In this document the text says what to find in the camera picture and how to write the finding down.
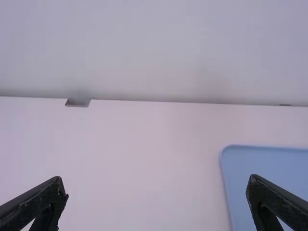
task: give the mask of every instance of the blue plastic tray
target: blue plastic tray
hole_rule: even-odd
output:
[[[308,201],[308,150],[232,145],[224,149],[221,166],[233,231],[256,230],[245,195],[251,174]]]

